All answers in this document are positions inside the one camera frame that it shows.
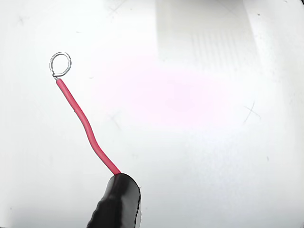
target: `white surface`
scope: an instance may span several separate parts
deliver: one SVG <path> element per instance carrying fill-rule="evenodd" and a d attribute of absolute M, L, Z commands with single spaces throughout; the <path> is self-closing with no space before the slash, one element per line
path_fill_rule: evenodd
<path fill-rule="evenodd" d="M 1 0 L 0 15 L 0 226 L 84 228 L 111 177 L 48 71 L 58 51 L 142 188 L 142 228 L 304 222 L 300 0 Z"/>

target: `wire loop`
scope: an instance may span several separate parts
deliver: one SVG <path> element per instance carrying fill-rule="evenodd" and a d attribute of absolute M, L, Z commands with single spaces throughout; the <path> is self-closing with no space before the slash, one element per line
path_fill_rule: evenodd
<path fill-rule="evenodd" d="M 68 62 L 68 65 L 67 65 L 67 68 L 64 70 L 64 72 L 62 73 L 54 73 L 54 69 L 53 69 L 53 62 L 54 62 L 54 59 L 57 57 L 57 56 L 65 56 L 67 58 L 67 62 Z M 57 52 L 55 55 L 52 56 L 50 62 L 49 62 L 49 70 L 52 74 L 52 76 L 57 80 L 58 78 L 57 77 L 62 77 L 63 75 L 65 75 L 70 69 L 71 69 L 71 66 L 72 66 L 72 60 L 71 60 L 71 57 L 68 55 L 68 53 L 66 52 Z"/>

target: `red wire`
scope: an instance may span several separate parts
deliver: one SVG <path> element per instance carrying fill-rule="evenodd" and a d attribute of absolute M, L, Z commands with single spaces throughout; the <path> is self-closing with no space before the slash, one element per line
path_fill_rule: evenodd
<path fill-rule="evenodd" d="M 97 154 L 97 156 L 112 171 L 112 173 L 114 175 L 121 173 L 119 171 L 119 169 L 113 164 L 113 162 L 106 156 L 106 154 L 103 152 L 103 150 L 99 147 L 99 145 L 96 141 L 96 138 L 94 136 L 92 127 L 86 118 L 86 115 L 84 114 L 84 112 L 81 110 L 81 108 L 77 104 L 76 100 L 72 96 L 72 94 L 69 91 L 69 89 L 67 88 L 66 84 L 64 84 L 64 82 L 61 79 L 56 80 L 56 83 L 57 83 L 58 87 L 60 88 L 60 90 L 62 91 L 62 93 L 64 94 L 64 96 L 66 97 L 67 101 L 70 103 L 70 105 L 74 109 L 74 111 L 77 114 L 78 118 L 80 119 L 82 125 L 84 126 L 85 133 L 89 139 L 89 142 L 90 142 L 93 150 Z"/>

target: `black tube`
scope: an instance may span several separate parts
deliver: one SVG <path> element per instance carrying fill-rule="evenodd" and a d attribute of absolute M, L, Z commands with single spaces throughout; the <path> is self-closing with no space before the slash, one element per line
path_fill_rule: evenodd
<path fill-rule="evenodd" d="M 113 176 L 87 228 L 135 228 L 140 223 L 140 188 L 128 175 Z"/>

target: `electrical wire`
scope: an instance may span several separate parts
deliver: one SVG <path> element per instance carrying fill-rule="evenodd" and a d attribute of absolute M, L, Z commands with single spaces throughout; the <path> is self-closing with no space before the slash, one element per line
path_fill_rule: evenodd
<path fill-rule="evenodd" d="M 82 125 L 85 128 L 85 133 L 89 139 L 89 142 L 97 154 L 97 156 L 103 161 L 103 163 L 109 168 L 109 170 L 115 175 L 121 173 L 119 169 L 114 165 L 114 163 L 108 158 L 108 156 L 103 152 L 103 150 L 99 147 L 96 138 L 94 136 L 92 127 L 84 114 L 84 112 L 81 110 L 79 105 L 77 104 L 76 100 L 72 96 L 71 92 L 67 88 L 66 84 L 61 80 L 61 79 L 56 79 L 56 84 L 62 91 L 63 95 L 66 97 L 67 101 L 69 104 L 72 106 L 74 109 L 75 113 L 77 114 L 78 118 L 80 119 Z"/>

